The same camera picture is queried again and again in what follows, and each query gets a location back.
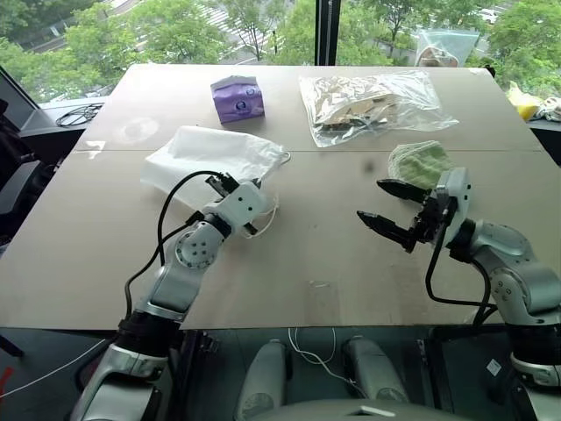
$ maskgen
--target tree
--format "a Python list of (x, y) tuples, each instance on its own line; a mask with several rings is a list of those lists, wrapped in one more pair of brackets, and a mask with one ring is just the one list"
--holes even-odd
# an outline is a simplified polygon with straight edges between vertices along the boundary
[(2, 0), (0, 36), (29, 38), (49, 25), (68, 19), (74, 11), (88, 9), (98, 0)]
[(489, 50), (497, 83), (510, 81), (539, 96), (561, 92), (561, 4), (524, 0), (505, 11), (491, 31)]
[(108, 4), (94, 4), (75, 13), (78, 25), (67, 29), (67, 48), (76, 62), (96, 68), (104, 84), (116, 84), (138, 61), (136, 37), (118, 16), (109, 16)]
[(486, 30), (486, 23), (478, 11), (497, 3), (497, 0), (432, 0), (434, 27), (448, 29)]
[(79, 64), (67, 49), (36, 54), (0, 38), (0, 62), (39, 102), (83, 96), (101, 81), (92, 66)]
[(230, 50), (225, 35), (207, 21), (193, 0), (150, 0), (139, 4), (129, 22), (139, 38), (142, 60), (218, 63)]
[[(267, 58), (273, 64), (314, 64), (316, 43), (316, 2), (297, 0), (295, 7), (280, 23), (278, 36), (281, 48)], [(386, 65), (385, 57), (373, 39), (384, 25), (378, 22), (375, 10), (363, 3), (346, 3), (341, 8), (337, 43), (338, 65)]]
[(228, 11), (228, 26), (237, 32), (244, 46), (257, 59), (263, 59), (266, 35), (284, 15), (282, 0), (221, 0)]
[(22, 0), (0, 2), (0, 36), (7, 36), (16, 28), (27, 26), (29, 8)]
[(373, 3), (381, 8), (382, 16), (389, 25), (390, 47), (387, 57), (391, 58), (394, 53), (395, 39), (405, 23), (411, 19), (415, 0), (373, 0)]

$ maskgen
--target yellow object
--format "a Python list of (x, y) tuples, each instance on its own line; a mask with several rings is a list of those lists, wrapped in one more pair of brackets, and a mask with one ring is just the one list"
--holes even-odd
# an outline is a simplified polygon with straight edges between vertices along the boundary
[(510, 83), (507, 98), (525, 121), (530, 120), (536, 114), (543, 102), (537, 96), (522, 92), (515, 82)]

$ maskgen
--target table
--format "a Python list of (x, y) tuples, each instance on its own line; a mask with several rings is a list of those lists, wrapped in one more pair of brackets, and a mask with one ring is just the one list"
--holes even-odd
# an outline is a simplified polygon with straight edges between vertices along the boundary
[[(0, 260), (0, 325), (114, 329), (124, 281), (155, 248), (164, 196), (139, 182), (144, 158), (179, 125), (220, 128), (209, 84), (256, 75), (266, 118), (236, 122), (284, 145), (292, 160), (268, 188), (280, 210), (267, 234), (224, 243), (184, 327), (425, 325), (462, 323), (472, 309), (432, 303), (423, 285), (431, 249), (408, 255), (367, 230), (356, 210), (401, 225), (415, 213), (375, 187), (400, 143), (436, 139), (471, 169), (470, 218), (512, 225), (537, 256), (561, 267), (561, 175), (494, 84), (477, 69), (428, 68), (444, 108), (460, 124), (441, 132), (389, 132), (316, 148), (298, 75), (369, 75), (395, 68), (138, 65), (82, 135)], [(173, 203), (167, 229), (190, 210)], [(135, 283), (138, 298), (150, 273)], [(434, 277), (441, 296), (478, 300), (475, 270), (445, 257)]]

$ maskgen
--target black floor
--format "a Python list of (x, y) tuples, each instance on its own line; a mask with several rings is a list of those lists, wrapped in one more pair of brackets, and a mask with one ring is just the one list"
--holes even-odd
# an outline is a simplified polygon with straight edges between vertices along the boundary
[[(336, 329), (337, 354), (331, 370), (342, 373), (340, 344), (360, 334), (376, 340), (393, 361), (414, 403), (433, 404), (428, 370), (418, 352), (416, 339), (426, 335), (419, 328), (343, 328)], [(25, 352), (17, 359), (0, 351), (0, 376), (7, 367), (13, 375), (4, 385), (4, 393), (20, 387), (67, 363), (99, 339), (36, 330), (0, 329)], [(259, 348), (269, 339), (288, 343), (286, 329), (255, 329), (213, 331), (217, 340), (214, 353), (205, 355), (194, 372), (195, 388), (189, 396), (189, 420), (232, 420), (245, 371)], [(329, 355), (330, 329), (314, 328), (299, 331), (302, 349)], [(457, 414), (478, 420), (513, 419), (510, 409), (491, 402), (486, 394), (486, 366), (493, 358), (504, 361), (508, 343), (502, 335), (482, 335), (477, 339), (461, 339), (444, 344), (445, 366), (449, 375), (451, 399)], [(320, 366), (312, 366), (292, 353), (294, 375), (288, 384), (288, 402), (348, 397), (345, 385), (328, 376)], [(2, 421), (62, 420), (71, 410), (78, 393), (73, 384), (75, 365), (61, 370), (42, 382), (0, 400)]]

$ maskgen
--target ziplock bag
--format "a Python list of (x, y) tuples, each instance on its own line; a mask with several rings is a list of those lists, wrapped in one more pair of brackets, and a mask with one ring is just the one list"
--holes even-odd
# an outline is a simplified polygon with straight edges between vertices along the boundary
[(444, 113), (429, 75), (420, 70), (366, 77), (302, 77), (309, 129), (319, 147), (362, 132), (432, 132), (458, 121)]
[(416, 66), (461, 68), (475, 47), (479, 32), (457, 29), (422, 29), (417, 36)]

